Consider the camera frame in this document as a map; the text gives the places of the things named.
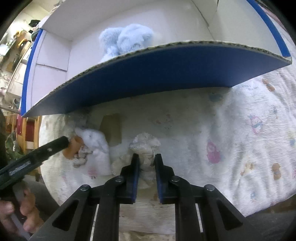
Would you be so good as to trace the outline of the person's left hand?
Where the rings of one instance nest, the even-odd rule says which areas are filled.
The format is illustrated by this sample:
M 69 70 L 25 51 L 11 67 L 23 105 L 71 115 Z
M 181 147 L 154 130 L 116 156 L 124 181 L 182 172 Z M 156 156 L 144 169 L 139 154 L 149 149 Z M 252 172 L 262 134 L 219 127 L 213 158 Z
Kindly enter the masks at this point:
M 26 232 L 35 233 L 44 223 L 40 217 L 40 212 L 36 207 L 36 198 L 34 194 L 25 188 L 23 190 L 24 198 L 20 204 L 20 213 L 26 217 L 23 228 Z M 18 229 L 11 219 L 15 212 L 15 206 L 10 201 L 1 200 L 1 224 L 10 237 L 18 235 Z

